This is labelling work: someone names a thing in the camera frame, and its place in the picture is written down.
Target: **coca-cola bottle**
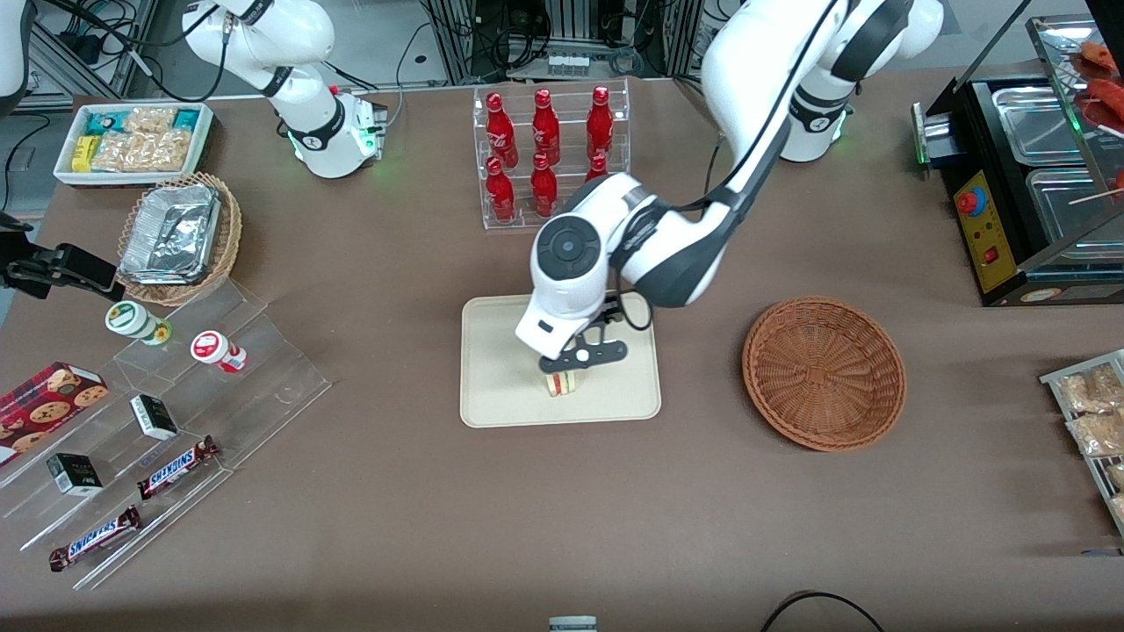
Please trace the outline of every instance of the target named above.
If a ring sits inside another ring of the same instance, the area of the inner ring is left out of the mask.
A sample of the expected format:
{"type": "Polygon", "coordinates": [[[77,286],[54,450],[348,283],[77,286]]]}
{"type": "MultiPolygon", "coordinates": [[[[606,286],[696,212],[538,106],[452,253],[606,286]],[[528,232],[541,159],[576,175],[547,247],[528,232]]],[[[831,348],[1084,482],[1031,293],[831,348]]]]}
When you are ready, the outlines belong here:
{"type": "Polygon", "coordinates": [[[605,171],[605,165],[608,161],[605,159],[605,154],[598,152],[593,157],[589,159],[589,173],[586,174],[586,182],[589,182],[593,178],[600,178],[601,175],[608,175],[605,171]]]}
{"type": "Polygon", "coordinates": [[[515,222],[515,190],[511,188],[511,180],[504,173],[504,164],[498,157],[488,156],[486,166],[488,179],[484,180],[484,188],[488,189],[488,201],[496,222],[510,224],[515,222]]]}
{"type": "Polygon", "coordinates": [[[515,126],[504,111],[504,99],[492,92],[484,102],[488,103],[488,144],[492,153],[504,161],[504,166],[515,169],[519,164],[519,152],[515,148],[515,126]]]}
{"type": "Polygon", "coordinates": [[[535,118],[531,121],[535,135],[535,151],[546,154],[551,164],[562,160],[562,139],[559,129],[559,115],[551,106],[551,91],[543,88],[535,91],[535,118]]]}
{"type": "Polygon", "coordinates": [[[554,215],[554,202],[559,199],[559,181],[551,171],[550,159],[540,152],[535,154],[535,172],[531,174],[531,190],[535,196],[535,213],[540,217],[554,215]]]}
{"type": "Polygon", "coordinates": [[[613,151],[613,110],[609,109],[609,89],[593,88],[593,107],[586,119],[586,135],[589,142],[586,153],[590,160],[598,153],[609,155],[613,151]]]}

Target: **acrylic bottle rack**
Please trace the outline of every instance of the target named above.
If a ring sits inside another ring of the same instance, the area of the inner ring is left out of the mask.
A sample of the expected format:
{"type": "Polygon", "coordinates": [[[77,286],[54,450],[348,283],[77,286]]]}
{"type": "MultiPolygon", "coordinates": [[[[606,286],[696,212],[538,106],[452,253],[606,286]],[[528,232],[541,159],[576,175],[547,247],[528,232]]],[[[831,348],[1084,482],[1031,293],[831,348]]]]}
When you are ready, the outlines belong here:
{"type": "Polygon", "coordinates": [[[259,448],[330,386],[264,313],[265,304],[225,280],[167,316],[172,340],[130,343],[99,369],[110,394],[20,459],[0,470],[6,543],[43,560],[136,505],[144,527],[79,558],[58,575],[75,589],[94,588],[229,478],[259,448]],[[196,334],[216,329],[246,350],[246,368],[225,373],[191,358],[196,334]],[[179,426],[172,441],[142,434],[129,400],[158,397],[179,426]],[[148,500],[137,482],[211,435],[221,452],[148,500]],[[55,452],[90,458],[105,486],[90,497],[58,491],[46,467],[55,452]]]}
{"type": "MultiPolygon", "coordinates": [[[[559,116],[561,130],[561,161],[553,165],[554,175],[559,182],[559,199],[554,213],[559,213],[565,201],[586,182],[589,173],[589,156],[586,153],[586,118],[592,106],[593,88],[605,85],[609,89],[609,109],[613,110],[613,150],[608,156],[606,170],[609,173],[627,172],[632,166],[628,121],[631,117],[628,83],[626,81],[575,81],[551,83],[551,101],[559,116]]],[[[478,88],[473,96],[472,136],[475,141],[477,179],[480,181],[480,208],[483,214],[484,228],[527,228],[542,226],[546,218],[535,213],[534,198],[531,191],[531,174],[534,171],[532,160],[535,155],[535,142],[531,132],[531,121],[535,117],[535,98],[531,92],[513,89],[514,85],[492,85],[478,88]],[[519,163],[515,169],[507,170],[511,186],[515,188],[515,220],[501,224],[496,219],[488,201],[488,190],[484,181],[488,171],[484,162],[491,155],[488,144],[488,108],[484,97],[498,92],[504,98],[504,110],[515,126],[515,146],[519,152],[519,163]]]]}

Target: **small jar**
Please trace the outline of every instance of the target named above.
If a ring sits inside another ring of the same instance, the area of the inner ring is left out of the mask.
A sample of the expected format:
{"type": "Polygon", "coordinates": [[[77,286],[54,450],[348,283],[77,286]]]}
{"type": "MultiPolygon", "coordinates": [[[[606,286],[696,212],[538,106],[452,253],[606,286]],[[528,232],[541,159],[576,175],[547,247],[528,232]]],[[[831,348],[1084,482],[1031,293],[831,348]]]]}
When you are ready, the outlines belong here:
{"type": "Polygon", "coordinates": [[[230,338],[215,331],[207,331],[191,342],[191,356],[203,364],[215,364],[227,373],[237,373],[246,367],[246,350],[235,346],[230,338]]]}
{"type": "Polygon", "coordinates": [[[123,300],[109,308],[106,313],[106,328],[149,346],[164,344],[172,337],[171,323],[160,316],[153,316],[144,306],[133,300],[123,300]]]}

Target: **wicker basket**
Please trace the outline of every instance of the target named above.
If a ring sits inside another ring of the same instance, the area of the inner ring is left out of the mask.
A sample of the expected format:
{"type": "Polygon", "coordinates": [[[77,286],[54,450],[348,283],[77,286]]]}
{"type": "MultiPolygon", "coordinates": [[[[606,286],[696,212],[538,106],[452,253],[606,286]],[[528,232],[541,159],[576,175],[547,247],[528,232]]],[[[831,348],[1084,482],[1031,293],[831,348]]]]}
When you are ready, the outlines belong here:
{"type": "Polygon", "coordinates": [[[778,432],[825,452],[874,443],[906,399],[894,341],[862,312],[824,297],[767,309],[745,338],[742,377],[778,432]]]}
{"type": "MultiPolygon", "coordinates": [[[[224,279],[234,268],[234,260],[238,256],[238,240],[242,237],[242,210],[238,208],[238,200],[230,195],[230,189],[221,180],[208,173],[192,173],[184,178],[176,178],[167,182],[161,182],[157,189],[174,189],[191,184],[207,184],[218,190],[223,196],[223,206],[219,208],[218,227],[215,233],[215,244],[211,246],[210,271],[202,281],[193,286],[142,286],[121,278],[117,274],[117,280],[125,286],[129,296],[145,303],[156,303],[169,307],[183,305],[189,298],[202,291],[203,288],[224,279]]],[[[137,210],[140,208],[140,200],[133,205],[133,213],[125,222],[125,229],[121,238],[117,242],[117,255],[125,256],[125,246],[129,243],[133,234],[133,223],[136,222],[137,210]]]]}

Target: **table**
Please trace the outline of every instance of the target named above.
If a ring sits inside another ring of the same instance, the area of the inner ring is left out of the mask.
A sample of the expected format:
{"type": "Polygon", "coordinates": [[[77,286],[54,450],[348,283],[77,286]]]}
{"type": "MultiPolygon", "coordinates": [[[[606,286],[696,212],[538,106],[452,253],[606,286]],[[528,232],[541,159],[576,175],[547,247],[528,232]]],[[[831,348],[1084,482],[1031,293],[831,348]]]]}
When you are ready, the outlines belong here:
{"type": "MultiPolygon", "coordinates": [[[[1121,310],[978,306],[954,210],[912,164],[908,106],[948,79],[879,74],[828,156],[777,168],[709,291],[656,316],[659,416],[504,430],[459,418],[460,314],[529,291],[533,235],[481,228],[472,91],[408,93],[387,157],[338,181],[289,155],[266,101],[214,101],[207,165],[245,215],[234,277],[337,383],[97,590],[0,547],[0,628],[756,630],[819,588],[890,630],[1120,629],[1124,560],[1078,557],[1112,523],[1036,377],[1120,347],[1121,310]],[[909,374],[900,422],[859,452],[789,443],[742,386],[754,317],[814,294],[876,318],[909,374]]],[[[631,87],[634,174],[694,199],[705,110],[631,87]]],[[[136,196],[60,186],[39,242],[114,258],[136,196]]],[[[0,389],[106,362],[125,343],[106,308],[19,297],[0,389]]],[[[865,630],[830,603],[781,623],[865,630]]]]}

